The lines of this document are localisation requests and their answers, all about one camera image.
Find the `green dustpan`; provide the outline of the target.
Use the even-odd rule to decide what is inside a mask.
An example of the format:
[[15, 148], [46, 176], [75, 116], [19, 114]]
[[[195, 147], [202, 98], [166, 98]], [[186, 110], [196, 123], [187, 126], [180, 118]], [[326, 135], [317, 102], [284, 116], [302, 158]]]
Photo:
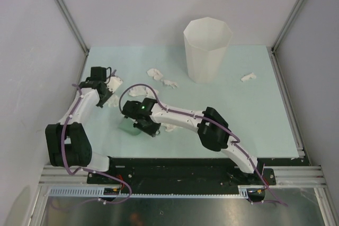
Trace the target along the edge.
[[151, 122], [151, 121], [147, 121], [147, 120], [140, 120], [140, 121], [139, 120], [133, 120], [133, 119], [128, 118], [128, 117], [125, 116], [121, 120], [121, 122], [119, 123], [118, 128], [120, 130], [130, 134], [130, 135], [134, 135], [134, 136], [139, 135], [142, 132], [139, 129], [133, 127], [133, 124], [135, 122]]

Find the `white plastic waste bin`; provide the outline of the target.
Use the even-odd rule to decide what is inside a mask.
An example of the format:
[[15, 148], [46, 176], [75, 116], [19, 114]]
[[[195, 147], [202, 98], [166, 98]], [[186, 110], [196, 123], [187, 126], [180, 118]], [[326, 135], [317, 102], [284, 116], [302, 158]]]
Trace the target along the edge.
[[226, 22], [211, 17], [190, 21], [183, 31], [188, 76], [198, 84], [212, 82], [233, 33]]

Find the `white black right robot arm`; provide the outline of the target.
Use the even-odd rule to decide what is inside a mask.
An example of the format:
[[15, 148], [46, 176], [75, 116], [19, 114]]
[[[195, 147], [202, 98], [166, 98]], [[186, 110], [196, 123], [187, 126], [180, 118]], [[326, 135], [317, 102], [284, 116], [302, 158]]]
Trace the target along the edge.
[[240, 139], [229, 129], [228, 123], [213, 108], [191, 111], [166, 105], [156, 99], [126, 101], [121, 108], [126, 118], [134, 120], [133, 126], [154, 137], [162, 124], [193, 131], [208, 150], [223, 152], [244, 173], [245, 180], [257, 184], [263, 179], [258, 159], [251, 156], [240, 144]]

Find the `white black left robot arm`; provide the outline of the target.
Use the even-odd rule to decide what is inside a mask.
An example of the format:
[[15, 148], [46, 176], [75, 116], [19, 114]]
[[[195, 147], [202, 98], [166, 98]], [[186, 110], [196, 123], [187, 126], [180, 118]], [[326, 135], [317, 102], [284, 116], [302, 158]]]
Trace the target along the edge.
[[78, 85], [74, 101], [56, 124], [45, 129], [50, 164], [63, 167], [70, 175], [80, 169], [99, 172], [109, 184], [116, 180], [117, 170], [110, 166], [110, 158], [93, 152], [84, 124], [95, 107], [102, 108], [121, 85], [121, 79], [111, 67], [92, 67], [90, 76]]

